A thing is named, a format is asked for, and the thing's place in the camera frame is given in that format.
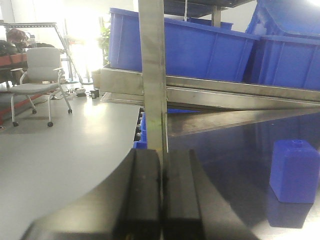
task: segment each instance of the bright light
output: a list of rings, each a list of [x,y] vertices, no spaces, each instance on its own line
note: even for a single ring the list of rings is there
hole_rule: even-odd
[[[309,0],[309,2],[320,7],[320,0]]]

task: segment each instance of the chair armrest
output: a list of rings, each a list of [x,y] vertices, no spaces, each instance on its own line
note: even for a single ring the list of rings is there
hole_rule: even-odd
[[[11,72],[15,72],[15,71],[20,71],[20,70],[22,70],[23,68],[15,68],[15,69],[11,69],[10,71]]]
[[[63,67],[58,67],[58,68],[53,69],[52,71],[58,71],[58,70],[62,70],[62,69],[63,69]]]

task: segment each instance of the metal pole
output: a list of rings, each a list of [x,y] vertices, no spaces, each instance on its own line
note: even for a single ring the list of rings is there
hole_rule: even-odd
[[[164,0],[138,2],[148,148],[163,164],[168,152]]]
[[[212,7],[211,24],[218,28],[221,27],[221,6],[214,5]]]

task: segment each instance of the metal rack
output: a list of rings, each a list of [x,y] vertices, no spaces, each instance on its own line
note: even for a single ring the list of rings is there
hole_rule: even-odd
[[[31,29],[31,28],[54,28],[56,34],[58,35],[62,46],[65,50],[65,53],[67,55],[67,61],[69,62],[69,69],[72,70],[72,65],[75,70],[75,73],[77,74],[79,81],[81,84],[83,83],[83,79],[81,75],[79,74],[79,71],[77,70],[75,66],[75,62],[70,54],[69,46],[65,42],[64,38],[62,37],[61,33],[59,32],[58,26],[56,22],[29,22],[29,23],[0,23],[0,25],[4,26],[6,31],[9,31],[10,29]]]

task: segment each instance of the stainless steel frame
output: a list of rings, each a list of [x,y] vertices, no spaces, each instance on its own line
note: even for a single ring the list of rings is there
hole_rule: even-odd
[[[164,1],[138,2],[148,148],[163,162],[168,152]]]
[[[101,69],[105,100],[143,105],[143,79],[140,72]],[[168,104],[196,109],[283,110],[320,107],[320,92],[277,86],[166,77]]]

